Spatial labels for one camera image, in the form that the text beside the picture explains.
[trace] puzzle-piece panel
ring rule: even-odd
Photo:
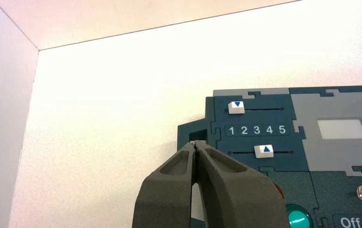
[[[320,96],[333,96],[327,90],[338,90],[340,93],[362,92],[362,85],[355,86],[325,86],[325,87],[296,87],[289,88],[290,94],[319,94]]]
[[[275,172],[273,167],[260,167],[259,170],[276,183],[283,192],[286,204],[303,207],[311,216],[316,227],[313,209],[318,207],[313,183],[309,172]]]
[[[214,109],[216,121],[211,123],[212,131],[220,130],[221,140],[217,149],[253,169],[274,167],[276,171],[308,171],[301,140],[304,132],[294,132],[293,110],[290,95],[261,95],[254,99],[242,96],[216,96]],[[228,104],[243,101],[245,113],[231,115]],[[272,145],[273,158],[258,159],[254,146]]]
[[[289,88],[219,89],[213,90],[213,96],[242,96],[243,99],[255,98],[254,95],[249,95],[251,92],[259,92],[261,95],[290,94]]]
[[[362,166],[362,139],[323,139],[318,120],[354,119],[362,123],[362,92],[340,93],[326,90],[333,96],[292,94],[297,120],[295,127],[305,129],[303,140],[310,171],[345,171],[359,176],[352,166]]]
[[[353,170],[362,173],[362,167],[353,167]],[[356,193],[362,177],[348,177],[343,171],[311,172],[311,177],[318,203],[318,208],[314,208],[315,220],[319,227],[341,228],[334,223],[333,215],[340,216],[339,221],[349,215],[349,219],[362,215],[362,201]]]

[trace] green button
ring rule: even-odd
[[[310,228],[308,217],[301,211],[293,210],[290,212],[289,221],[291,228]]]

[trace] white backdrop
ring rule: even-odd
[[[10,227],[131,227],[143,179],[214,89],[333,85],[362,85],[362,0],[41,51]]]
[[[0,9],[0,228],[9,224],[37,55]]]

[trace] number 2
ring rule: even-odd
[[[269,132],[269,133],[271,133],[271,134],[273,133],[271,126],[268,127],[267,132]]]
[[[254,129],[255,129],[255,131],[254,131],[255,134],[261,133],[258,126],[255,126]]]
[[[241,129],[243,130],[242,134],[248,134],[248,128],[246,126],[242,126]]]

